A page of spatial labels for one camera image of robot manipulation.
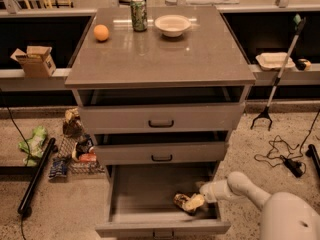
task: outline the drawer handle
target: drawer handle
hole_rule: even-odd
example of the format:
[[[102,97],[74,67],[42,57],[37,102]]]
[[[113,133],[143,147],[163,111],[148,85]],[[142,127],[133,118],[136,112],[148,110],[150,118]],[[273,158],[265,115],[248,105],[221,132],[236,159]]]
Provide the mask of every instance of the drawer handle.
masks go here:
[[[170,155],[168,158],[155,158],[154,155],[151,155],[151,159],[153,162],[170,162],[173,159],[173,156]]]
[[[170,128],[174,125],[174,120],[149,120],[149,127],[152,128]]]
[[[154,240],[170,240],[174,239],[174,232],[171,232],[171,236],[156,236],[156,233],[153,231],[153,239]]]

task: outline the white robotic arm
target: white robotic arm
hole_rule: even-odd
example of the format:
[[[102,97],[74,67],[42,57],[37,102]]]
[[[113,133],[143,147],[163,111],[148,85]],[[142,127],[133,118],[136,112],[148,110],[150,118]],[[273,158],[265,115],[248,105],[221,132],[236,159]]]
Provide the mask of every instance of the white robotic arm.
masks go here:
[[[309,204],[286,192],[271,195],[241,172],[205,183],[184,207],[199,207],[201,197],[207,203],[248,198],[262,212],[260,240],[320,240],[320,215]]]

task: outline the power adapter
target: power adapter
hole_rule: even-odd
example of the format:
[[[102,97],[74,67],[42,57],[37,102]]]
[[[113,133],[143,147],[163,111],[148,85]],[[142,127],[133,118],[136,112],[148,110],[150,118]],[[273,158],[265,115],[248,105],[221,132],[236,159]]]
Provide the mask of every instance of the power adapter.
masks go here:
[[[301,171],[301,163],[297,161],[293,161],[290,158],[286,158],[284,156],[281,156],[282,161],[284,165],[293,173],[293,175],[296,178],[300,178],[303,175],[303,172]]]

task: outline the bowl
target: bowl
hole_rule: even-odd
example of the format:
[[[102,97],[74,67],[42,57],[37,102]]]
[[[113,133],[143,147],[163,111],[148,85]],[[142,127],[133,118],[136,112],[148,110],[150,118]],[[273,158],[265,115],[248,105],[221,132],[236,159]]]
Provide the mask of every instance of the bowl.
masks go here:
[[[165,15],[157,18],[155,26],[168,37],[178,37],[191,26],[188,18],[181,15]]]

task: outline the drawer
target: drawer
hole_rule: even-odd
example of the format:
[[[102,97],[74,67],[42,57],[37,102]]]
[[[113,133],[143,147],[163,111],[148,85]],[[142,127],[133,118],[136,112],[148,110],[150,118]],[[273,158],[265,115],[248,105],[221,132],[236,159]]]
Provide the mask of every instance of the drawer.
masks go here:
[[[119,165],[112,168],[106,223],[101,237],[153,237],[224,234],[217,204],[204,205],[191,216],[173,203],[177,192],[199,192],[196,182],[209,181],[215,164]]]
[[[81,107],[81,122],[87,132],[130,133],[235,129],[244,104]]]
[[[101,164],[212,162],[224,159],[228,132],[109,134],[95,146]]]

